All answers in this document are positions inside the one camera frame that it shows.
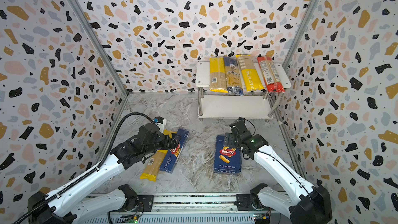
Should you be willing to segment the blue Barilla spaghetti box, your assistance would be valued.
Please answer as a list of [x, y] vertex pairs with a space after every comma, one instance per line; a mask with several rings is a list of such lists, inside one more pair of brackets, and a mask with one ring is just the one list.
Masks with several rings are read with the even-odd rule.
[[175, 149], [171, 149], [166, 153], [166, 156], [160, 165], [160, 171], [173, 173], [173, 170], [177, 164], [179, 155], [182, 152], [182, 149], [188, 139], [189, 131], [185, 129], [178, 129], [177, 140], [179, 140], [179, 144]]

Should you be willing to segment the blue Barilla rigatoni box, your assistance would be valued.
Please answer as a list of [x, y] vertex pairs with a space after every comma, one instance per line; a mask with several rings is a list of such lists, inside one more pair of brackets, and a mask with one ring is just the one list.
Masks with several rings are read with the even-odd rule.
[[239, 174], [241, 172], [241, 153], [236, 148], [224, 144], [225, 136], [218, 135], [214, 156], [214, 172], [220, 174]]

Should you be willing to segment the yellow clear spaghetti package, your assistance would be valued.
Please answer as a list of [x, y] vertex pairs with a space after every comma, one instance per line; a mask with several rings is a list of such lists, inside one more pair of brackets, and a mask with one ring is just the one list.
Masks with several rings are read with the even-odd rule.
[[166, 157], [168, 150], [158, 150], [146, 165], [144, 172], [141, 174], [140, 179], [147, 179], [149, 181], [156, 181], [160, 166]]

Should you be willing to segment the blue clear spaghetti bag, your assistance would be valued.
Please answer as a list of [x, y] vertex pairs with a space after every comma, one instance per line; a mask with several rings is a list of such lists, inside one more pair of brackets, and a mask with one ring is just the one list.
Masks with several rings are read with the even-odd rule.
[[223, 57], [226, 81], [227, 81], [227, 92], [243, 96], [243, 88], [240, 79], [238, 62], [235, 58]]

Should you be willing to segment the yellow Pastatime spaghetti package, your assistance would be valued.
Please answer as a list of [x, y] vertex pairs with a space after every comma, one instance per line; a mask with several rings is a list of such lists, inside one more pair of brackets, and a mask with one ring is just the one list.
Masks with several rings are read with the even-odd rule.
[[240, 68], [247, 92], [264, 90], [260, 77], [251, 56], [237, 55], [237, 62]]

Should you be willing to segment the yellow spaghetti package with barcode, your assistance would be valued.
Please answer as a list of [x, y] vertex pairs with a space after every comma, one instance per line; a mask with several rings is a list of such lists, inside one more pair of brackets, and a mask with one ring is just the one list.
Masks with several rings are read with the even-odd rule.
[[210, 91], [228, 93], [223, 58], [210, 58]]

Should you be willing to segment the red spaghetti package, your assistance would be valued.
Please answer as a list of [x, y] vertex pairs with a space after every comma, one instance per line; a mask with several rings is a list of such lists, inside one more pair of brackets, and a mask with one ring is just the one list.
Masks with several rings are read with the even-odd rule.
[[271, 57], [257, 57], [269, 93], [285, 93], [276, 65]]

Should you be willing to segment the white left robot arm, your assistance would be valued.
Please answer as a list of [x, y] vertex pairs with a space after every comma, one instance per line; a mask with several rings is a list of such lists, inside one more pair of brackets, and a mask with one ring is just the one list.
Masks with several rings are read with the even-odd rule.
[[104, 161], [76, 179], [47, 194], [38, 192], [29, 198], [30, 224], [78, 224], [95, 216], [119, 209], [135, 211], [144, 208], [137, 193], [128, 185], [101, 197], [85, 201], [85, 197], [107, 180], [133, 165], [145, 161], [159, 150], [178, 147], [181, 136], [163, 134], [163, 125], [148, 123], [138, 134], [114, 147]]

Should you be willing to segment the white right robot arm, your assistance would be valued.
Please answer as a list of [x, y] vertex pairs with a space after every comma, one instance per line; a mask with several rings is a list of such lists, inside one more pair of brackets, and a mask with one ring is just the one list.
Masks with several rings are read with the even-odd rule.
[[293, 224], [327, 224], [332, 220], [331, 197], [326, 188], [314, 186], [296, 173], [263, 136], [247, 129], [246, 119], [235, 120], [230, 130], [224, 143], [264, 167], [285, 191], [280, 193], [260, 183], [251, 189], [246, 204], [255, 209], [274, 209]]

